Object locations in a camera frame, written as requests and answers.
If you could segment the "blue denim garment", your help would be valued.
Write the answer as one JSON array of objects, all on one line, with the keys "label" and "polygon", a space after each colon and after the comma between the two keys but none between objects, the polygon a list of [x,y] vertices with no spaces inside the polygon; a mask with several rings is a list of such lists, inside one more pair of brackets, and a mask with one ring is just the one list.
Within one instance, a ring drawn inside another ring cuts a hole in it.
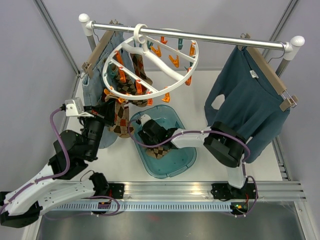
[{"label": "blue denim garment", "polygon": [[[93,69],[93,77],[90,78],[86,73],[84,75],[84,79],[82,80],[82,90],[83,90],[83,99],[85,106],[97,106],[105,102],[116,102],[117,96],[112,95],[111,93],[105,93],[107,90],[104,81],[103,81],[103,68],[105,62],[112,51],[120,45],[125,38],[123,37],[123,32],[115,31],[112,36],[109,44],[102,52],[98,62],[96,63]],[[129,53],[123,49],[120,51],[121,63],[125,68],[134,72],[133,62]],[[108,70],[118,71],[118,75],[120,75],[118,67],[114,64],[109,65]],[[111,146],[118,138],[118,136],[109,131],[110,126],[104,126],[102,137],[99,144],[99,149],[105,149]]]}]

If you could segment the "teal plastic basin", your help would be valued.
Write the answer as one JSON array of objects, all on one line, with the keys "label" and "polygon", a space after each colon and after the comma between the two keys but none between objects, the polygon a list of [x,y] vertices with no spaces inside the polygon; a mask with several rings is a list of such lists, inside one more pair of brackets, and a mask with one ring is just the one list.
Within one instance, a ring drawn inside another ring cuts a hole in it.
[{"label": "teal plastic basin", "polygon": [[[159,104],[146,110],[138,111],[131,119],[138,119],[144,114],[149,115],[165,129],[185,128],[176,111],[168,105]],[[139,144],[135,146],[148,174],[158,179],[170,178],[183,173],[194,164],[197,158],[197,151],[194,147],[173,149],[162,158],[156,159],[147,155],[145,147]]]}]

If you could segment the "teal long sleeve shirt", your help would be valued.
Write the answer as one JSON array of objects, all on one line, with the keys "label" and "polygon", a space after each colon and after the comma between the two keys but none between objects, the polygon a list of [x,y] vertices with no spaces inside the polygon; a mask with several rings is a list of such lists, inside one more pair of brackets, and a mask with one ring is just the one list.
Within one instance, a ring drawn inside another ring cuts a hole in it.
[{"label": "teal long sleeve shirt", "polygon": [[280,134],[290,109],[244,47],[234,47],[204,104],[207,124],[221,122],[247,140],[253,163]]}]

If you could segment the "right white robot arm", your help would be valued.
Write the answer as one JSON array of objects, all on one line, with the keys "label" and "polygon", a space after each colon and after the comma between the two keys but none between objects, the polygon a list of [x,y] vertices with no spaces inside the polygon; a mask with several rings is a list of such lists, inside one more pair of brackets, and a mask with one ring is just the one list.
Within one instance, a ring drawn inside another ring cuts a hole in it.
[{"label": "right white robot arm", "polygon": [[246,140],[236,131],[222,122],[202,130],[187,130],[177,127],[164,128],[154,120],[141,124],[138,132],[142,143],[149,149],[164,150],[204,147],[222,165],[226,167],[228,180],[226,184],[214,183],[211,193],[221,201],[233,199],[254,199],[254,185],[248,183],[245,162],[251,156]]}]

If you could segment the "beige clothes hanger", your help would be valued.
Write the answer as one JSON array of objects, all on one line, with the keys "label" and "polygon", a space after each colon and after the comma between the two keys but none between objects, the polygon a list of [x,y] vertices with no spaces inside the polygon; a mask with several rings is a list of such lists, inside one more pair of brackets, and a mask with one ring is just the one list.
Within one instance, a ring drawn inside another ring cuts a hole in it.
[{"label": "beige clothes hanger", "polygon": [[[254,62],[257,64],[261,72],[264,74],[269,84],[273,87],[277,95],[281,96],[283,101],[279,105],[282,111],[288,108],[294,108],[297,106],[298,98],[295,95],[290,95],[287,91],[287,87],[284,82],[280,79],[285,68],[289,62],[294,58],[299,48],[304,44],[304,38],[301,36],[294,37],[291,42],[281,41],[266,41],[266,40],[254,40],[251,39],[249,34],[242,33],[240,35],[244,42],[238,45],[238,49],[241,51],[246,49],[250,54]],[[282,58],[280,65],[277,70],[274,70],[269,62],[266,61],[265,57],[258,49],[271,49],[281,50]]]},{"label": "beige clothes hanger", "polygon": [[87,61],[82,64],[82,69],[91,79],[94,76],[93,70],[95,68],[95,65],[99,61],[100,56],[111,41],[114,33],[115,32],[112,30],[106,30],[100,41],[93,48],[92,53],[88,57]]}]

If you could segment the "brown argyle sock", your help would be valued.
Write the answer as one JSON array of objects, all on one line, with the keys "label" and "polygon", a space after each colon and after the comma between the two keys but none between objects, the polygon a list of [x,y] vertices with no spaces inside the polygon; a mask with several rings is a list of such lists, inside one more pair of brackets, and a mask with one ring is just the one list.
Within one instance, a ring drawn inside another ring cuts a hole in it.
[{"label": "brown argyle sock", "polygon": [[170,151],[171,151],[170,149],[165,149],[164,147],[158,146],[155,148],[147,148],[145,150],[145,153],[149,157],[159,160],[163,158],[165,155],[167,155]]},{"label": "brown argyle sock", "polygon": [[[125,75],[125,82],[120,81],[121,76],[117,75],[113,78],[116,84],[116,89],[122,94],[131,94],[137,95],[137,89],[133,81],[128,75]],[[146,107],[148,101],[147,100],[128,100],[129,103],[137,106],[137,107]]]}]

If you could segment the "metal clothes rack rail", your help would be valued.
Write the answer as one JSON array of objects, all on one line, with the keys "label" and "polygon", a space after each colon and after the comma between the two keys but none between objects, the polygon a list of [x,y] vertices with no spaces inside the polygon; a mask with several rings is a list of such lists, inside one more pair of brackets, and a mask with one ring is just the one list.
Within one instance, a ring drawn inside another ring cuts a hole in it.
[{"label": "metal clothes rack rail", "polygon": [[237,46],[246,46],[254,47],[258,49],[270,49],[270,50],[279,50],[283,51],[284,59],[287,61],[292,61],[300,48],[305,44],[305,38],[303,36],[297,35],[294,36],[289,42],[272,42],[272,41],[262,41],[254,40],[249,38],[234,38],[234,37],[225,37],[225,36],[216,36],[216,35],[206,35],[199,33],[185,32],[181,30],[170,30],[170,29],[154,29],[148,28],[146,26],[130,27],[118,24],[102,24],[95,23],[90,20],[90,17],[86,13],[81,13],[78,16],[78,21],[80,22],[82,29],[87,36],[92,36],[94,30],[110,30],[110,31],[119,31],[124,33],[137,33],[140,35],[146,36],[160,36],[160,37],[169,37],[177,39],[186,39],[193,41],[202,41],[226,45],[237,45]]}]

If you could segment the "orange clip front left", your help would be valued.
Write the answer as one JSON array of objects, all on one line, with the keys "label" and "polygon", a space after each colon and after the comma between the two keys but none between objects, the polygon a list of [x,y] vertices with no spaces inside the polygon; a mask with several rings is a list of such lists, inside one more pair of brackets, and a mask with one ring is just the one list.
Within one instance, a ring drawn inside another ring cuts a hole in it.
[{"label": "orange clip front left", "polygon": [[124,99],[124,98],[119,97],[119,98],[117,99],[117,102],[118,102],[119,104],[125,104],[125,103],[127,102],[127,100]]}]

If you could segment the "white round clip hanger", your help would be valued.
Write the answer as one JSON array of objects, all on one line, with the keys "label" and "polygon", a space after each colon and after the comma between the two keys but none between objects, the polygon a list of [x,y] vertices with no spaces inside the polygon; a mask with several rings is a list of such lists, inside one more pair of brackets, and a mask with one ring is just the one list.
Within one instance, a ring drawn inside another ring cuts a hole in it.
[{"label": "white round clip hanger", "polygon": [[[151,70],[162,72],[159,79],[155,79],[152,85],[138,77],[135,72],[130,71],[121,59],[120,51],[127,51],[130,54],[139,54],[143,58],[145,66]],[[117,98],[128,100],[147,100],[148,98],[162,97],[166,103],[170,101],[170,93],[180,86],[190,86],[193,74],[199,63],[199,46],[195,40],[190,40],[190,51],[173,48],[170,43],[164,44],[158,39],[148,35],[132,34],[118,45],[107,58],[103,67],[103,82],[109,93]],[[131,77],[137,88],[137,95],[120,93],[112,84],[108,83],[107,71],[109,65],[118,67],[121,75],[120,80],[126,80],[125,73]]]}]

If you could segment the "orange clip right rim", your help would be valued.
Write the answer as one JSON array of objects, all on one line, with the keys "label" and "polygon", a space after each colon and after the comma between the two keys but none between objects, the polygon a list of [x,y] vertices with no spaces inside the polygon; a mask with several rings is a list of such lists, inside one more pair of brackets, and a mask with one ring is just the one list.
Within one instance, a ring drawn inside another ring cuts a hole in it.
[{"label": "orange clip right rim", "polygon": [[147,105],[148,106],[152,106],[153,105],[153,99],[152,98],[148,98],[147,99]]}]

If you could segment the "beige orange argyle sock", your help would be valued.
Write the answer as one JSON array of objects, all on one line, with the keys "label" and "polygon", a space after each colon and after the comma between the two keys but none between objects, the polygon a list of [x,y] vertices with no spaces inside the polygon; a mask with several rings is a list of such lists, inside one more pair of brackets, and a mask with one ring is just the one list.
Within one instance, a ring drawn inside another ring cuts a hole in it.
[{"label": "beige orange argyle sock", "polygon": [[144,81],[146,81],[149,85],[152,85],[153,81],[146,75],[144,69],[143,57],[140,54],[136,53],[131,53],[130,57],[133,63],[133,69],[135,74]]}]

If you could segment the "left beige clothes hanger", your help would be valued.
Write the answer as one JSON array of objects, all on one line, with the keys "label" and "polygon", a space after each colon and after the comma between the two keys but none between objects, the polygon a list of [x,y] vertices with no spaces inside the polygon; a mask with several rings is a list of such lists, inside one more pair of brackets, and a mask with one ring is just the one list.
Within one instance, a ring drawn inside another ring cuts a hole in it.
[{"label": "left beige clothes hanger", "polygon": [[100,41],[93,48],[92,53],[88,57],[87,61],[82,64],[82,69],[91,79],[94,76],[93,70],[95,68],[95,65],[99,61],[100,56],[111,41],[114,33],[115,32],[112,30],[106,30]]}]

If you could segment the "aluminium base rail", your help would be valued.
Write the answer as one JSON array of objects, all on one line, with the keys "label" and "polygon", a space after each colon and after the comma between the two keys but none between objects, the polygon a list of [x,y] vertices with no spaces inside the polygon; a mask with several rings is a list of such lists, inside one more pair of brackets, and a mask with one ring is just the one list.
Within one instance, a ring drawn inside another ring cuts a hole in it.
[{"label": "aluminium base rail", "polygon": [[305,201],[306,195],[298,181],[249,181],[241,190],[230,190],[227,184],[210,181],[127,181],[112,190],[112,195],[132,201],[218,201],[236,200]]}]

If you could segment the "teal clip front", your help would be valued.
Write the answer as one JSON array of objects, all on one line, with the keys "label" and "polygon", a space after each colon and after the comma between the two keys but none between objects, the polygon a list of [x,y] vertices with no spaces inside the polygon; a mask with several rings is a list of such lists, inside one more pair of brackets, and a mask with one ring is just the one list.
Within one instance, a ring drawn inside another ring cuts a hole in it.
[{"label": "teal clip front", "polygon": [[116,84],[118,82],[118,75],[119,72],[117,70],[108,70],[106,72],[106,78],[108,83],[111,84]]}]

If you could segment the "right beige clothes hanger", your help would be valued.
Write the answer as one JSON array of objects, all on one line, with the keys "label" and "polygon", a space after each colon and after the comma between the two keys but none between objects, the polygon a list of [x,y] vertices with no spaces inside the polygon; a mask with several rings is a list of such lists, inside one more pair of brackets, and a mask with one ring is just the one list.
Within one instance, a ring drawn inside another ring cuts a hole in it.
[{"label": "right beige clothes hanger", "polygon": [[[291,42],[281,41],[266,41],[266,40],[254,40],[251,39],[249,34],[242,33],[240,35],[244,42],[238,45],[238,49],[241,51],[246,49],[250,54],[254,62],[257,64],[261,72],[264,74],[269,84],[273,87],[277,95],[281,96],[283,101],[279,105],[282,111],[288,108],[294,108],[297,106],[298,98],[295,95],[290,95],[287,91],[287,87],[284,82],[280,79],[285,68],[289,62],[294,58],[299,48],[304,44],[304,38],[301,36],[294,37]],[[269,62],[266,61],[265,57],[258,49],[271,49],[281,50],[282,58],[280,65],[277,70],[274,70]]]}]

